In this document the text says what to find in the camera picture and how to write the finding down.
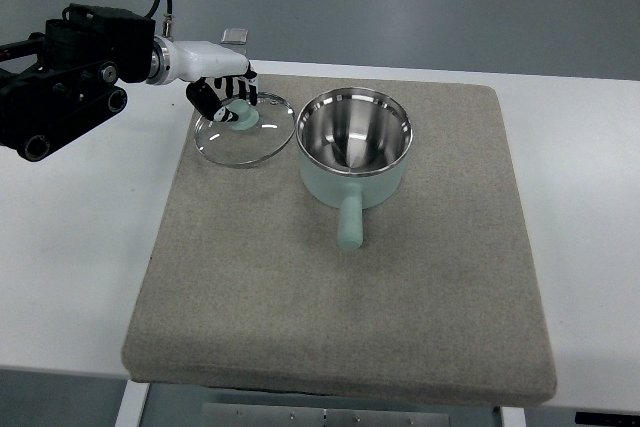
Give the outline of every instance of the pot handle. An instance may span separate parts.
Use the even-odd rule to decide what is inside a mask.
[[[362,245],[362,187],[347,185],[340,204],[338,245],[342,250],[356,250]]]

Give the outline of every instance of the mint green knob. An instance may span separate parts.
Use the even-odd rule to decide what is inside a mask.
[[[249,102],[242,99],[236,99],[227,105],[227,109],[238,114],[239,119],[230,122],[229,126],[232,130],[247,130],[256,125],[260,114],[254,109]]]

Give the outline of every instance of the stainless steel rim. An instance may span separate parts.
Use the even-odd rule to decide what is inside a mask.
[[[340,102],[342,100],[355,99],[355,100],[364,100],[366,102],[370,102],[371,104],[378,105],[381,108],[387,110],[394,117],[396,117],[404,130],[405,138],[407,139],[404,143],[404,148],[402,153],[398,156],[398,158],[392,163],[371,171],[366,172],[346,172],[343,170],[335,169],[329,165],[326,165],[320,161],[318,161],[304,146],[303,143],[303,131],[305,125],[311,115],[321,109],[325,105],[331,104],[333,102]],[[389,97],[386,94],[378,92],[373,89],[369,89],[366,87],[345,87],[340,89],[333,89],[327,92],[324,92],[318,96],[316,96],[313,100],[309,101],[307,105],[304,106],[303,109],[300,110],[298,116],[296,118],[296,141],[298,143],[298,147],[304,154],[304,156],[309,159],[314,165],[317,167],[337,174],[344,177],[370,177],[372,175],[378,175],[383,172],[389,171],[393,169],[396,165],[401,163],[404,158],[407,156],[407,152],[409,151],[409,147],[413,141],[413,128],[411,126],[411,121],[407,112],[404,108],[396,102],[393,98]]]
[[[171,66],[171,57],[169,48],[162,37],[157,35],[153,39],[153,51],[151,52],[151,67],[147,84],[162,85],[167,77],[169,77],[169,69]]]

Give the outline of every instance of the gray floor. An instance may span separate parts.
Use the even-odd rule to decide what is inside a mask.
[[[2,0],[0,42],[41,31],[70,2],[144,14],[152,0]],[[254,59],[640,80],[640,0],[174,0],[174,13],[180,39],[248,28]],[[123,388],[0,371],[0,425],[112,425]],[[174,413],[204,395],[162,389],[150,406]],[[151,412],[145,425],[177,425]]]

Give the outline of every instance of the metal bracket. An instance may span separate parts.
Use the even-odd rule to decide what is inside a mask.
[[[247,56],[247,49],[244,47],[247,44],[247,36],[249,31],[247,29],[226,29],[222,34],[222,44],[227,49],[231,49],[238,54]]]
[[[148,391],[149,384],[139,384],[127,380],[115,427],[138,427],[140,425]]]
[[[501,407],[502,427],[527,427],[524,409],[519,407]]]
[[[448,414],[271,405],[202,406],[200,427],[449,427]]]

